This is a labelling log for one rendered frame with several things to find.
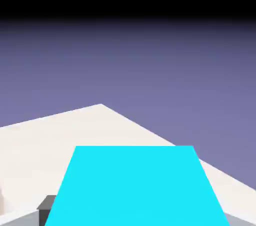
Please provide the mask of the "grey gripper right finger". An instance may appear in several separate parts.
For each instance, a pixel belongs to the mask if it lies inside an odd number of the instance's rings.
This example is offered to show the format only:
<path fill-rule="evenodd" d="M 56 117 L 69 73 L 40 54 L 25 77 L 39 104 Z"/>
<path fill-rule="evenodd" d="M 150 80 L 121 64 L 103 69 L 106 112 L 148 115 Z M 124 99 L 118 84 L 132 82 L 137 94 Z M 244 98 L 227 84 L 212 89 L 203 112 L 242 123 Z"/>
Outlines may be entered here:
<path fill-rule="evenodd" d="M 230 226 L 256 226 L 251 222 L 232 216 L 228 213 L 225 214 Z"/>

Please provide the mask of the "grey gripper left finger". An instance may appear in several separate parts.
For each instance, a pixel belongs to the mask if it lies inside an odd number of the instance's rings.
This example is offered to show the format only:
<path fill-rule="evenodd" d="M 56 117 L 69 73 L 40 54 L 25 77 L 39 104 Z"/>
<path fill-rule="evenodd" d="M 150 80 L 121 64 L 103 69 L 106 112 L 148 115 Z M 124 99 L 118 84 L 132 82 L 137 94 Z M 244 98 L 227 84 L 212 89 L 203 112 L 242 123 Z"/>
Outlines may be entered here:
<path fill-rule="evenodd" d="M 56 195 L 47 195 L 36 209 L 0 215 L 0 226 L 45 226 Z"/>

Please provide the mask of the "small cyan cube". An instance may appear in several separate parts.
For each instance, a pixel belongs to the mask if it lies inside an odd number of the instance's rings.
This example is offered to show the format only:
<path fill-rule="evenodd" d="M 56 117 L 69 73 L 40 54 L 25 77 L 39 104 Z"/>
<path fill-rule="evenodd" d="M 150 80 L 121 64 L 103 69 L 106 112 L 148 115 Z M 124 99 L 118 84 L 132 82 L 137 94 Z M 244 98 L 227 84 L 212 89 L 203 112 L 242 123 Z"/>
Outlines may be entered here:
<path fill-rule="evenodd" d="M 192 146 L 77 146 L 45 226 L 230 226 Z"/>

